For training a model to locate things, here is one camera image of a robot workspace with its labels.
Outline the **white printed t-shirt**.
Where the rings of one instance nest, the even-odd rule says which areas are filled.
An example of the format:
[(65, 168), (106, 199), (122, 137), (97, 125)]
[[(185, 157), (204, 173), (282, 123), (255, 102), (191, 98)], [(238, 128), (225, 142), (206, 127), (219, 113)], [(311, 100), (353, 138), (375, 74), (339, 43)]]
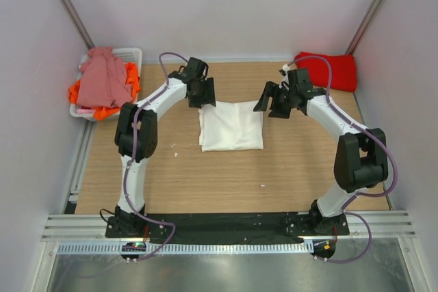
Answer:
[(254, 111), (257, 101), (205, 105), (199, 109), (203, 152), (263, 149), (263, 113)]

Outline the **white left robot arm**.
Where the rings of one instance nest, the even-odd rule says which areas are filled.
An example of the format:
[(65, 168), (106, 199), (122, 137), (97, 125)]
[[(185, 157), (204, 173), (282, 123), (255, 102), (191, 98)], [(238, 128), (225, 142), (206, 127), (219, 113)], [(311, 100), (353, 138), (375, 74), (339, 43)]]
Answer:
[(158, 145), (159, 119), (183, 99), (192, 108), (215, 105), (214, 79), (206, 62), (191, 57), (146, 98), (120, 108), (115, 145), (122, 161), (120, 198), (108, 219), (106, 237), (138, 237), (151, 223), (144, 218), (146, 167)]

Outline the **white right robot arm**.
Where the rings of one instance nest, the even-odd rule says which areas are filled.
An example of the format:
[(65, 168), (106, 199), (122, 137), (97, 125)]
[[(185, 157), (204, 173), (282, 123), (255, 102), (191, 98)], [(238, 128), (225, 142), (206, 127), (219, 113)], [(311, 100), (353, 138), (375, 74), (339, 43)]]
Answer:
[(367, 189), (388, 177), (386, 136), (369, 129), (340, 107), (324, 88), (313, 86), (307, 69), (280, 70), (280, 83), (269, 81), (253, 110), (271, 118), (288, 119), (297, 109), (318, 122), (337, 144), (333, 174), (335, 182), (311, 204), (305, 224), (315, 235), (330, 235), (342, 223), (346, 207)]

